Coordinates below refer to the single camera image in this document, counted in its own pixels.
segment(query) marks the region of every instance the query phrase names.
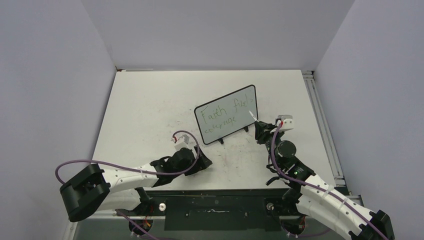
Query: gray wall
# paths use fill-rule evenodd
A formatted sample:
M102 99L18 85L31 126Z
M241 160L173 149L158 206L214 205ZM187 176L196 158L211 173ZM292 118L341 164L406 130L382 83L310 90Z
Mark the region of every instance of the gray wall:
M82 0L118 68L302 69L354 0Z
M315 72L349 189L402 240L423 239L423 40L424 1L356 0Z
M114 75L79 0L0 1L2 239L62 238L68 218L54 170L92 156Z

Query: gray floor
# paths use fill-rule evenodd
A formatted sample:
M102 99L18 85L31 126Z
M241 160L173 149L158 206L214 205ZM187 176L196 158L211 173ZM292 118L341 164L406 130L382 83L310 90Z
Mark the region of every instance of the gray floor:
M265 232L261 229L244 231L164 231L164 220L155 220L151 229L155 237L173 238L176 240L284 240L285 232ZM322 232L326 227L314 219L307 219L304 234ZM74 240L136 240L130 237L128 222L125 219L86 219L78 223ZM308 240L343 240L333 231L319 237L308 237Z

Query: screw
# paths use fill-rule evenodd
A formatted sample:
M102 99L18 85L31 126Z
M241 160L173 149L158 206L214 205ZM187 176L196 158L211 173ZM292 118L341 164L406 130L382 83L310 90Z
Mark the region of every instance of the screw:
M274 206L274 204L272 203L272 202L269 202L267 205L266 205L266 209L268 209L269 211L271 210L271 208Z
M167 209L167 205L166 205L165 203L161 203L161 204L159 204L159 210L160 210L161 212L165 211L165 209Z

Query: white cable tie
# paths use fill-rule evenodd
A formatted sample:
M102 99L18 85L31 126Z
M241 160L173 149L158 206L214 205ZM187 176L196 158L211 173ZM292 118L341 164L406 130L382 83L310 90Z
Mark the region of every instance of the white cable tie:
M349 199L349 198L345 197L345 198L344 198L344 200L341 202L340 206L338 207L338 211L339 211L339 212L340 212L340 209L342 209L343 205L345 205L345 203L346 203L346 201L347 201L348 199Z
M143 175L143 174L144 174L144 173L143 173L143 167L142 167L142 166L138 166L137 168L138 168L138 170L140 170L140 174L141 174L141 181L142 181L143 179L145 179L145 176Z
M329 194L329 192L331 192L334 189L333 185L328 185L327 190L325 190L324 194L321 196L321 200L319 200L319 205L322 205L324 199L327 197L327 195Z

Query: white tabletop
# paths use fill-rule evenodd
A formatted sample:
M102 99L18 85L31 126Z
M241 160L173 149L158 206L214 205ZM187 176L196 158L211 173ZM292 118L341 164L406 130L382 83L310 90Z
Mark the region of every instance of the white tabletop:
M295 128L282 139L296 145L296 156L334 185L326 150L300 70L135 71L116 74L94 160L126 167L150 163L175 152L171 135L193 133L213 164L191 176L179 176L155 190L228 190L287 188L274 177L255 128L225 137L224 144L202 143L194 109L233 91L255 85L259 120L273 123L293 115Z

